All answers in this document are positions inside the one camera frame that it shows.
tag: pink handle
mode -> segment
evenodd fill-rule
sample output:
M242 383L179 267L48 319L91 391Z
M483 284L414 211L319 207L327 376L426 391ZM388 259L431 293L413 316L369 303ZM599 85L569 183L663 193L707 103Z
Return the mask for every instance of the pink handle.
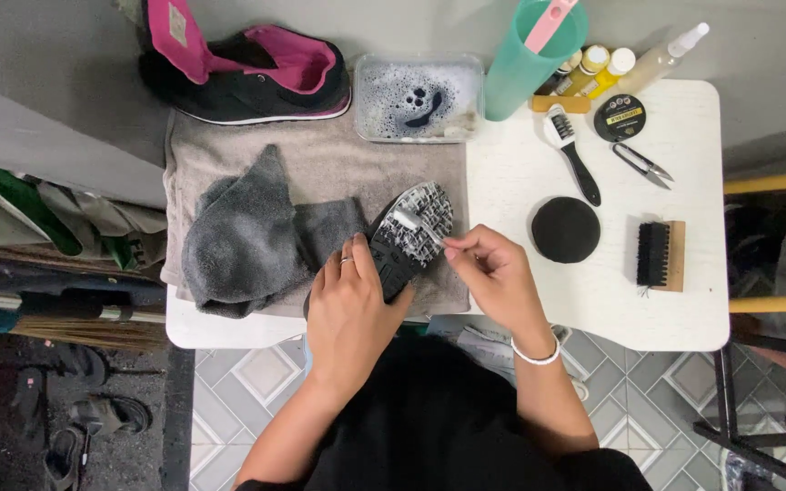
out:
M539 54L541 48L545 47L551 37L554 36L556 30L560 28L562 19L566 18L566 14L577 3L578 0L551 0L548 8L545 9L538 22L530 30L527 40L523 42L527 49L535 54Z

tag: leather balm tin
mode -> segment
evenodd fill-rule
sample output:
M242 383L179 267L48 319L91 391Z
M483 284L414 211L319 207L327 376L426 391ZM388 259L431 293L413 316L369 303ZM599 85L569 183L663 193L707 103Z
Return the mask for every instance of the leather balm tin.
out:
M623 141L638 135L645 127L647 112L632 95L620 94L606 100L596 110L593 124L596 133L607 141Z

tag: black shirt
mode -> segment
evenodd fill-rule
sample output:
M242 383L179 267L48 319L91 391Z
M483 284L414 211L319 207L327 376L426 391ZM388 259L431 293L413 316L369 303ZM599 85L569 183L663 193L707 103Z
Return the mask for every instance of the black shirt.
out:
M629 456L552 460L523 436L516 391L434 336L398 337L318 446L301 482L237 491L455 489L650 491Z

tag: soapy water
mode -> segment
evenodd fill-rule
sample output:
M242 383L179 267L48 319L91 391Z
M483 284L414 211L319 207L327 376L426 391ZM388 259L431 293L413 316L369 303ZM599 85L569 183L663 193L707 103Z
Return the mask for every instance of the soapy water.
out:
M458 62L372 62L357 78L357 130L370 139L464 138L479 124L482 74Z

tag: teal plastic cup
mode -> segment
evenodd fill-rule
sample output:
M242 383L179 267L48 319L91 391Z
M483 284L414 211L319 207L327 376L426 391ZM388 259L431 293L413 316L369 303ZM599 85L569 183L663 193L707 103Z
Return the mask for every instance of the teal plastic cup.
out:
M587 12L576 4L544 48L535 54L523 45L548 0L522 0L496 50L484 84L485 118L502 121L523 105L587 39Z

